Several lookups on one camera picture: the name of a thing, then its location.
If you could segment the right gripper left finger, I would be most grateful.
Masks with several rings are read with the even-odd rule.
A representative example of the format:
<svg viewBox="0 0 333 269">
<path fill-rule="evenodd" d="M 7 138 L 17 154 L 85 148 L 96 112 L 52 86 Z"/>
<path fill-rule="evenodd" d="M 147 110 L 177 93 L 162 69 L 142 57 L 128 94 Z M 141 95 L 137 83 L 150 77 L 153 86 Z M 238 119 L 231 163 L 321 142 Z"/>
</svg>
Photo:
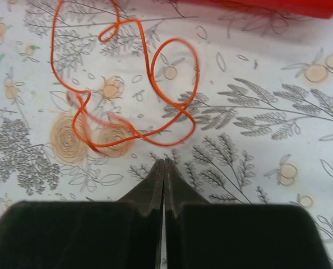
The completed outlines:
<svg viewBox="0 0 333 269">
<path fill-rule="evenodd" d="M 0 268 L 159 268 L 164 162 L 115 202 L 21 201 L 0 219 Z"/>
</svg>

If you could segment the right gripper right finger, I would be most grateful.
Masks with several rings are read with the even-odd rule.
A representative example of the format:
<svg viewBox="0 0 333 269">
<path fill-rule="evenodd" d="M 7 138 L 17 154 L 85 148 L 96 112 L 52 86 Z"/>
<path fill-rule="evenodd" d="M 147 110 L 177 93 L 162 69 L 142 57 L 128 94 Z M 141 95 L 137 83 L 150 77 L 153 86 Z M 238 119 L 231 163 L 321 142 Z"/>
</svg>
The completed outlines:
<svg viewBox="0 0 333 269">
<path fill-rule="evenodd" d="M 205 200 L 164 161 L 168 268 L 330 268 L 317 228 L 302 208 Z"/>
</svg>

